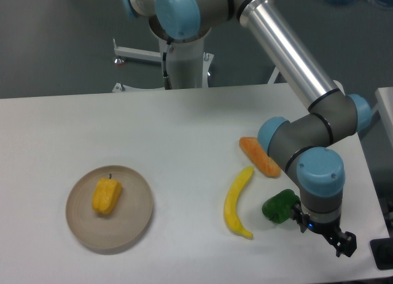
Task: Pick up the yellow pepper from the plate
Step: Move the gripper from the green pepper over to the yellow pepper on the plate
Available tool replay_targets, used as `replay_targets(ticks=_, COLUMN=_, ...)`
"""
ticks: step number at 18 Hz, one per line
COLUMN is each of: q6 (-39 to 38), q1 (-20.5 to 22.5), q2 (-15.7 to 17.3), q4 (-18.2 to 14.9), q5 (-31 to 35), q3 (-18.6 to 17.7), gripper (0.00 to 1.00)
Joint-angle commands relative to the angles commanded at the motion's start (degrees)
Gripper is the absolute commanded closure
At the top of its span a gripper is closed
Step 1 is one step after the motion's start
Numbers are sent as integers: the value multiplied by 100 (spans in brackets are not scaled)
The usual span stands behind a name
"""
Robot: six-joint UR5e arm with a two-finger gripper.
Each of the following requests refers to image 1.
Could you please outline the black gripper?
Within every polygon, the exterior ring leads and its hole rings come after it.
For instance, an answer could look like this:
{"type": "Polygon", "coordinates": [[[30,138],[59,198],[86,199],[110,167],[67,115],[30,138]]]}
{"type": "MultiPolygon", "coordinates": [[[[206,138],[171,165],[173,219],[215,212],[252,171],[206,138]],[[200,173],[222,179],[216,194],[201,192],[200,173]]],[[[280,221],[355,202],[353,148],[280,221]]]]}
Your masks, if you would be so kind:
{"type": "Polygon", "coordinates": [[[306,207],[301,208],[296,202],[290,210],[290,219],[296,221],[301,233],[310,230],[323,235],[324,239],[335,248],[336,256],[351,257],[357,249],[357,237],[351,232],[343,232],[340,228],[341,208],[329,213],[313,212],[306,207]]]}

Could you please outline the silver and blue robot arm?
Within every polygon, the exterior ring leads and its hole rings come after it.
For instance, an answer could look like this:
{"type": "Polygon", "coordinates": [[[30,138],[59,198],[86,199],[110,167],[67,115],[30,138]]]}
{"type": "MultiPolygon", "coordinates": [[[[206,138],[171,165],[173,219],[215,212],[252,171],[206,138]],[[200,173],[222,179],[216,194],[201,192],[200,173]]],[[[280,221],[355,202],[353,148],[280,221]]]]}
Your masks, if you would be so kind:
{"type": "Polygon", "coordinates": [[[191,50],[209,30],[235,19],[266,51],[308,114],[291,122],[266,121],[257,139],[298,186],[290,217],[302,231],[322,235],[337,255],[351,256],[356,237],[340,229],[345,181],[341,157],[330,146],[366,128],[368,102],[345,95],[292,32],[274,0],[121,0],[130,18],[147,17],[161,39],[160,64],[167,90],[203,85],[203,53],[191,50]]]}

